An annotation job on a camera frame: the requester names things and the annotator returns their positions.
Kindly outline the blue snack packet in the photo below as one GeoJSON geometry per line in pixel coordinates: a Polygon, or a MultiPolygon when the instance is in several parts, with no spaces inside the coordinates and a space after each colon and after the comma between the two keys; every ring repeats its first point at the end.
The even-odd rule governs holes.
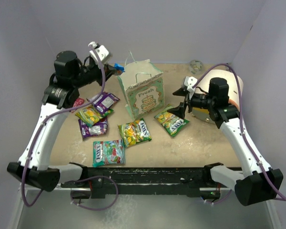
{"type": "Polygon", "coordinates": [[[115,63],[113,67],[116,70],[116,75],[121,75],[123,72],[125,72],[124,67],[118,63],[115,63]]]}

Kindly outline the small red snack packet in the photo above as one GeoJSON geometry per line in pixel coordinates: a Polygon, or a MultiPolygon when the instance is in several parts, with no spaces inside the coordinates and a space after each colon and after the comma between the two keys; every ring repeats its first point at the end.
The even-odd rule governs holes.
{"type": "Polygon", "coordinates": [[[73,104],[73,109],[71,110],[71,113],[74,113],[78,109],[82,107],[82,105],[85,103],[85,100],[82,98],[77,98],[73,104]]]}

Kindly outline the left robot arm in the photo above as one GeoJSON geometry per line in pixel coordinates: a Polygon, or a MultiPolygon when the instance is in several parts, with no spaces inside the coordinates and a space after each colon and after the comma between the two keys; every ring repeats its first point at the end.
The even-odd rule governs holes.
{"type": "Polygon", "coordinates": [[[17,162],[10,162],[7,171],[25,186],[51,192],[60,183],[73,182],[78,187],[87,185],[89,176],[86,166],[69,163],[51,166],[52,148],[73,104],[79,97],[79,88],[104,82],[116,73],[108,65],[111,53],[97,48],[90,52],[89,65],[85,66],[73,51],[64,51],[56,56],[55,72],[42,98],[41,112],[33,135],[17,162]]]}

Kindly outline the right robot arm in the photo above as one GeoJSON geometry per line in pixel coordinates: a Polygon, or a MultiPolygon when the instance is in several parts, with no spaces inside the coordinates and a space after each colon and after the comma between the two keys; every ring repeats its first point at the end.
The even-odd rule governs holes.
{"type": "Polygon", "coordinates": [[[184,118],[186,112],[193,108],[208,110],[209,116],[218,129],[226,136],[238,160],[242,172],[228,169],[221,163],[205,166],[203,183],[213,187],[220,183],[235,192],[238,201],[243,206],[274,199],[276,189],[280,188],[283,174],[280,169],[272,169],[270,164],[259,153],[252,153],[254,145],[248,146],[252,140],[245,130],[244,121],[240,118],[237,107],[229,102],[229,85],[224,78],[215,77],[209,82],[208,92],[198,94],[194,84],[197,79],[185,77],[180,89],[173,94],[183,96],[184,102],[169,112],[179,118],[184,118]]]}

